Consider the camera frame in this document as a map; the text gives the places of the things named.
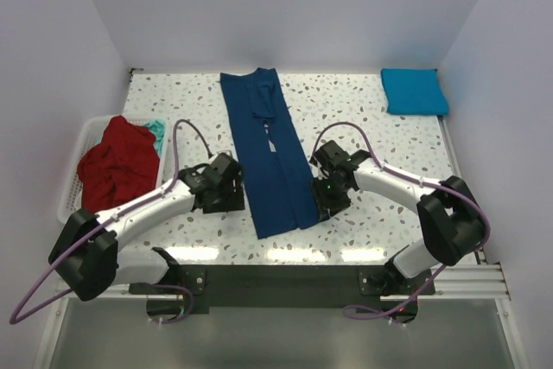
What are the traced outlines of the dark blue t shirt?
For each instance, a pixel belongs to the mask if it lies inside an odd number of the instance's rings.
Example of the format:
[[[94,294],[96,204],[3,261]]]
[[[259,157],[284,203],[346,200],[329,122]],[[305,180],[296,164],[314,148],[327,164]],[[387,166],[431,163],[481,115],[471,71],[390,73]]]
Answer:
[[[277,71],[222,73],[221,91],[259,239],[319,222],[312,172],[296,134]]]

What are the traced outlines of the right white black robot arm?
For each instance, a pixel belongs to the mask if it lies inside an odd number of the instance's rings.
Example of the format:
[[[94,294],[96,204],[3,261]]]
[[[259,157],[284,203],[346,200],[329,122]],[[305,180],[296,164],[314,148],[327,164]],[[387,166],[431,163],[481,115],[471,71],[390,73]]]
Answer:
[[[437,265],[453,266],[485,242],[489,225],[467,184],[457,176],[425,179],[377,161],[367,150],[353,154],[335,141],[317,149],[310,162],[320,170],[311,189],[321,220],[348,209],[349,191],[383,196],[415,213],[422,237],[384,266],[361,275],[361,287],[384,296],[405,294]]]

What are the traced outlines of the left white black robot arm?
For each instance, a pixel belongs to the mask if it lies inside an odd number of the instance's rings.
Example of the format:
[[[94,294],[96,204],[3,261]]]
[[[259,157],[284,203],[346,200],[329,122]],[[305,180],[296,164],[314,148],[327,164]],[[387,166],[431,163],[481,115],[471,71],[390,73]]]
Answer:
[[[112,285],[149,283],[160,293],[179,283],[176,261],[163,249],[123,253],[139,236],[175,216],[241,211],[245,207],[244,169],[232,156],[182,169],[159,188],[118,207],[73,212],[62,228],[48,262],[81,300],[91,301]]]

